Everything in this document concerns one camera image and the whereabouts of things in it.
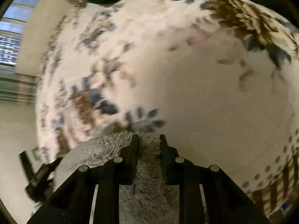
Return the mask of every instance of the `wall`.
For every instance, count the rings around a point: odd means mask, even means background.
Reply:
[[[18,224],[26,224],[35,203],[24,188],[27,180],[19,154],[37,146],[34,105],[0,101],[0,198]],[[33,162],[35,171],[40,162]]]
[[[41,56],[62,16],[72,7],[65,0],[40,0],[25,25],[16,73],[37,76]]]

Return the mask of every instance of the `floral bedsheet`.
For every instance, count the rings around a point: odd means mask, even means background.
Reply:
[[[42,58],[44,162],[100,134],[165,134],[269,214],[298,182],[298,29],[250,0],[78,3]]]

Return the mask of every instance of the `silver screw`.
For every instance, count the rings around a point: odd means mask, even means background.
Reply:
[[[118,156],[118,157],[114,158],[113,161],[116,163],[121,163],[123,161],[123,159]]]
[[[88,167],[86,165],[82,165],[79,167],[80,172],[85,172],[85,171],[87,171],[87,169],[88,169]]]
[[[177,157],[177,158],[175,159],[175,161],[176,161],[177,163],[183,163],[183,162],[185,161],[185,159],[179,156],[179,157]]]
[[[217,165],[212,165],[210,167],[210,169],[213,171],[213,172],[218,172],[219,171],[219,167]]]

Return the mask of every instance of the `window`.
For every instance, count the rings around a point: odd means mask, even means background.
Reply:
[[[0,21],[0,69],[14,70],[26,22],[39,0],[14,0]]]

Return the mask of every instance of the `fuzzy gray fabric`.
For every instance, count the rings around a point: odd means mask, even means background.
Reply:
[[[132,135],[115,133],[72,149],[56,169],[56,188],[79,166],[97,167],[118,156],[121,148],[130,144]],[[179,213],[178,186],[166,186],[164,183],[159,159],[160,136],[138,135],[140,146],[134,184],[120,185],[120,224],[176,224]]]

